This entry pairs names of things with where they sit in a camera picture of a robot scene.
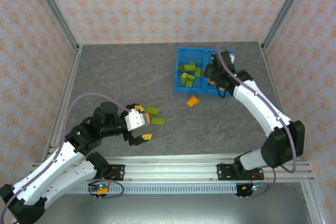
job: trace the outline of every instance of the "blue tray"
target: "blue tray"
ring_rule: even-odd
[[[231,54],[235,54],[234,51],[228,50]],[[175,92],[187,93],[187,94],[213,94],[218,95],[216,85],[211,85],[208,83],[208,79],[204,77],[195,77],[193,87],[186,88],[185,85],[181,83],[181,71],[179,66],[189,64],[191,61],[196,63],[197,67],[205,70],[208,63],[211,63],[211,54],[217,52],[217,49],[206,49],[206,48],[191,48],[191,47],[179,47],[176,53],[176,69],[175,69],[175,82],[174,90]]]

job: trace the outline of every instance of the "green lego brick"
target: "green lego brick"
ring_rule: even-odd
[[[202,68],[196,68],[195,77],[202,77]]]
[[[148,113],[148,114],[158,115],[159,111],[160,111],[159,108],[153,108],[153,107],[147,107],[146,108],[146,113]]]
[[[191,87],[193,86],[193,82],[194,82],[194,81],[187,80],[187,83],[185,84],[185,87],[186,87],[186,88],[191,88]]]
[[[180,69],[180,71],[181,71],[182,73],[184,72],[184,65],[180,65],[178,68]]]
[[[195,72],[196,65],[184,65],[184,71],[185,72]]]
[[[187,82],[187,76],[188,76],[187,73],[183,73],[183,74],[181,75],[181,83],[182,83],[183,85],[185,85],[185,83]]]
[[[164,125],[166,122],[165,118],[152,118],[152,124]]]
[[[189,80],[189,81],[194,81],[195,77],[192,76],[191,74],[187,74],[186,79]]]

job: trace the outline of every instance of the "floral wallpaper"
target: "floral wallpaper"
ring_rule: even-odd
[[[80,44],[262,42],[285,0],[56,0]]]
[[[297,0],[267,51],[284,111],[306,126],[304,158],[336,220],[336,0]]]
[[[40,162],[74,53],[43,0],[0,0],[0,13],[1,186]]]

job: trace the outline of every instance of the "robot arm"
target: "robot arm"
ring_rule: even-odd
[[[1,187],[2,199],[6,203],[12,199],[9,210],[17,221],[20,224],[35,223],[46,208],[74,185],[106,176],[108,162],[99,153],[89,154],[101,144],[103,137],[123,134],[124,140],[130,145],[139,145],[148,141],[142,136],[134,138],[132,135],[132,130],[146,123],[146,116],[136,110],[135,106],[138,105],[127,106],[130,111],[124,111],[119,116],[118,107],[115,104],[101,103],[92,117],[72,128],[65,137],[65,142],[35,171],[14,185],[6,184]],[[67,167],[85,156],[87,156],[86,160],[75,169],[61,175]],[[26,185],[41,172],[38,179]]]
[[[221,60],[235,77],[255,90],[255,93],[232,78],[223,68]],[[212,61],[213,63],[208,64],[206,67],[203,73],[204,77],[216,82],[220,87],[223,87],[234,98],[240,101],[255,117],[267,136],[267,140],[261,148],[240,155],[235,159],[235,172],[239,175],[245,174],[249,170],[265,166],[275,168],[292,159],[289,138],[282,123],[280,123],[280,119],[282,119],[284,124],[289,128],[289,132],[295,144],[296,155],[302,155],[305,135],[304,125],[300,121],[292,122],[290,118],[282,114],[262,94],[255,81],[245,70],[236,71],[233,65],[232,54],[227,51],[220,53],[220,55],[218,53],[212,54]],[[266,100],[266,102],[270,104],[270,107],[267,106],[257,94]],[[277,116],[274,115],[272,110],[277,112]]]

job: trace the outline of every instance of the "gray marble surface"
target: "gray marble surface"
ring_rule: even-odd
[[[103,156],[179,155],[237,153],[262,146],[266,136],[248,110],[232,97],[198,95],[190,108],[191,95],[174,92],[176,51],[179,46],[226,48],[235,51],[236,68],[247,70],[261,91],[277,105],[257,42],[201,42],[173,44],[123,44],[83,46],[70,102],[86,92],[99,92],[123,105],[139,103],[160,108],[164,126],[147,125],[133,135],[152,133],[152,140],[129,146],[122,136],[105,138],[95,151]],[[78,102],[67,129],[91,116],[104,99]]]

